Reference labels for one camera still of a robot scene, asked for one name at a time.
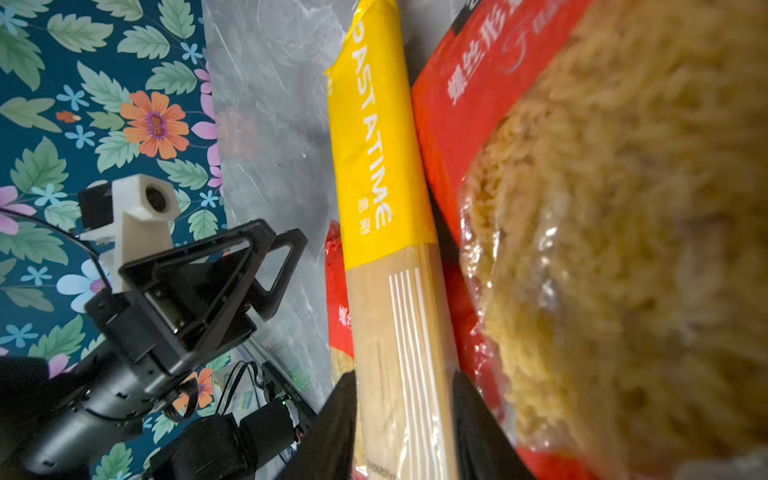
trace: floral tablecloth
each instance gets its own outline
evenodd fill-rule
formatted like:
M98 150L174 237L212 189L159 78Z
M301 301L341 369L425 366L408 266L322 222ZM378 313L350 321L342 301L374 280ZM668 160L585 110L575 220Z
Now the floral tablecloth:
M200 0L0 0L0 206L81 231L79 191L142 173L177 189L176 245L226 229L201 23ZM104 338L84 314L102 288L82 250L0 214L0 355L44 358L52 376L72 368ZM227 363L195 373L199 415ZM181 430L160 414L144 427L94 480L140 474Z

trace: red label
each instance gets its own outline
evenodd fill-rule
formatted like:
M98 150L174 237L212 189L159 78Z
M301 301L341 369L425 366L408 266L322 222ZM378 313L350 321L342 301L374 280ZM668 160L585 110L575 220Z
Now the red label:
M341 246L341 229L332 222L326 236L326 301L328 341L332 349L355 358L352 342L352 317L346 295L346 271Z
M457 243L458 194L472 159L560 51L591 0L483 0L442 39L413 108L432 191Z

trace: flower center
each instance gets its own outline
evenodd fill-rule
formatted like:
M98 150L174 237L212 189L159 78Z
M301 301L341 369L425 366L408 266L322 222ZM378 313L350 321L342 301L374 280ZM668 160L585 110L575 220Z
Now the flower center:
M93 283L91 283L91 286L88 287L91 292L96 293L101 292L104 289L104 281L102 279L94 280Z
M165 118L156 113L147 115L147 132L156 140L165 138Z

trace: spaghetti package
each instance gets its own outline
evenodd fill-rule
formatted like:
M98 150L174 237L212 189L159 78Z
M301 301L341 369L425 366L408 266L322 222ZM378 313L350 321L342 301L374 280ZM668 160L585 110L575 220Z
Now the spaghetti package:
M361 0L327 71L370 478L458 478L458 370L396 0Z
M346 277L339 222L331 222L326 235L326 305L328 308L328 343L331 349L332 381L355 369L355 347L352 341L352 315L346 295ZM355 430L355 480L366 478L366 448L362 441L362 420L357 407Z
M763 0L482 0L438 46L422 156L519 445L671 478L768 441L766 55Z

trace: white flower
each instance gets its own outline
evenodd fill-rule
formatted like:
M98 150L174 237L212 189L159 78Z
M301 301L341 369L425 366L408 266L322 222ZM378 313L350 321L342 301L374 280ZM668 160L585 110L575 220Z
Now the white flower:
M70 306L75 312L85 313L86 302L103 290L105 285L98 275L93 260L84 261L80 270L83 272L82 275L64 275L58 279L56 290L64 295L77 295ZM107 280L111 280L109 272L106 270L104 272L107 275Z

